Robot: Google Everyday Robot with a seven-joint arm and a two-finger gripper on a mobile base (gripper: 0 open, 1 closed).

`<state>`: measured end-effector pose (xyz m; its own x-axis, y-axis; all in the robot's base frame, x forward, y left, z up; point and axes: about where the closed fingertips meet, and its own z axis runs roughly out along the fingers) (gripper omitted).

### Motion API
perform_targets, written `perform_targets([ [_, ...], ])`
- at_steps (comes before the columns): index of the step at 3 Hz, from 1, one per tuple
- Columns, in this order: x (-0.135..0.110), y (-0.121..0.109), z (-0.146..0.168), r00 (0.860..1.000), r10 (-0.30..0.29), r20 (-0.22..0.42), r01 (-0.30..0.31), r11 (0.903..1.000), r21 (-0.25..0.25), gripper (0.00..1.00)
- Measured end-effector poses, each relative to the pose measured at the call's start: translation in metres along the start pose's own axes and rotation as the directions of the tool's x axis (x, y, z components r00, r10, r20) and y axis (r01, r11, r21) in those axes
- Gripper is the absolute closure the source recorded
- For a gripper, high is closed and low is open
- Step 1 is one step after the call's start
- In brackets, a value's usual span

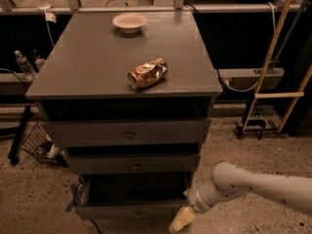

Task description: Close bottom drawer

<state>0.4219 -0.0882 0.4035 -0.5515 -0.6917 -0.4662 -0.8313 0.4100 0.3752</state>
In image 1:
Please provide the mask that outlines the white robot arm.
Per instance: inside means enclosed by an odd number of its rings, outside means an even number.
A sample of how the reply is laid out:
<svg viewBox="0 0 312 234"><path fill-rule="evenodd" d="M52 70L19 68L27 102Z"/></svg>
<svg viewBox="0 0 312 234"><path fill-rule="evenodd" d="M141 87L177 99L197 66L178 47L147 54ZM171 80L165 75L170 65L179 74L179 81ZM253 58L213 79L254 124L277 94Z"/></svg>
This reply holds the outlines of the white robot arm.
<svg viewBox="0 0 312 234"><path fill-rule="evenodd" d="M253 193L306 215L312 215L312 178L252 173L230 163L218 163L211 175L184 192L182 206L169 230L176 234L219 203Z"/></svg>

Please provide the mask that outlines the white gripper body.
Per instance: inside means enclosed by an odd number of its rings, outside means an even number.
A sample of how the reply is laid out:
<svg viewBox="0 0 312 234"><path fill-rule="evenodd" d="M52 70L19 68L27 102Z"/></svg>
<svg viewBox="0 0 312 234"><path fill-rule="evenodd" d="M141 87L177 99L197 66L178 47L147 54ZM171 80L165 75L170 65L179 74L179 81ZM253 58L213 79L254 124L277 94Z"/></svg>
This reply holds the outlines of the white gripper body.
<svg viewBox="0 0 312 234"><path fill-rule="evenodd" d="M196 213L203 214L214 205L224 202L228 196L216 187L211 178L206 178L184 192L187 205Z"/></svg>

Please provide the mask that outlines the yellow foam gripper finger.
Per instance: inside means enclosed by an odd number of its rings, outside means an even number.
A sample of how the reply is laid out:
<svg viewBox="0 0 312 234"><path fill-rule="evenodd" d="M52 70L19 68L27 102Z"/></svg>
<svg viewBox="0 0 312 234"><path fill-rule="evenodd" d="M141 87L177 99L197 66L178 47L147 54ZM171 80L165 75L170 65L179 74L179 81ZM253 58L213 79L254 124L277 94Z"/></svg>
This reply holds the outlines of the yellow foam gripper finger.
<svg viewBox="0 0 312 234"><path fill-rule="evenodd" d="M171 233L177 233L184 226L188 225L195 219L196 213L191 207L182 207L176 214L172 223L170 224L169 230Z"/></svg>

